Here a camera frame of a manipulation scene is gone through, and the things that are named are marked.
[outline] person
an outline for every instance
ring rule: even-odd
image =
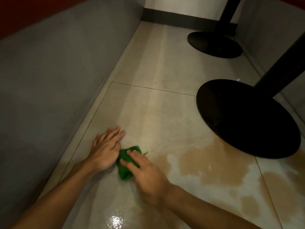
[[[106,133],[98,134],[89,156],[74,165],[63,181],[33,204],[10,228],[62,228],[82,189],[93,175],[116,162],[121,148],[119,140],[125,135],[124,130],[119,131],[120,126],[117,126],[115,130],[109,128]],[[166,175],[139,152],[128,151],[128,154],[140,167],[124,160],[120,162],[134,174],[133,181],[142,199],[153,206],[167,208],[192,229],[259,228],[171,184]]]

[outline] person's left arm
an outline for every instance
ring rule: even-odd
[[[62,228],[78,196],[92,176],[112,166],[121,148],[118,142],[125,135],[120,126],[98,134],[89,156],[74,165],[67,177],[33,204],[10,229]]]

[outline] black table leg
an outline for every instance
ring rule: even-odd
[[[242,48],[234,40],[224,36],[240,0],[228,0],[214,32],[193,32],[188,42],[197,50],[220,58],[235,58]]]
[[[284,158],[300,146],[291,115],[273,97],[305,71],[305,33],[252,87],[234,80],[211,80],[196,96],[207,125],[223,140],[246,153]]]

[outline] person's left hand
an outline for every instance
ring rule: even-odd
[[[121,148],[118,141],[125,135],[125,130],[119,133],[120,128],[109,128],[106,133],[98,134],[92,142],[90,154],[85,161],[94,165],[95,172],[108,169],[118,158]]]

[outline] round black base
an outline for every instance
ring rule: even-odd
[[[291,115],[276,100],[254,103],[252,86],[234,80],[211,80],[196,97],[206,124],[224,141],[262,158],[285,158],[300,147],[301,134]]]
[[[208,46],[208,43],[214,40],[213,46]],[[197,50],[220,58],[235,58],[242,54],[242,48],[237,42],[232,39],[222,36],[215,39],[211,32],[193,32],[188,35],[188,42]]]

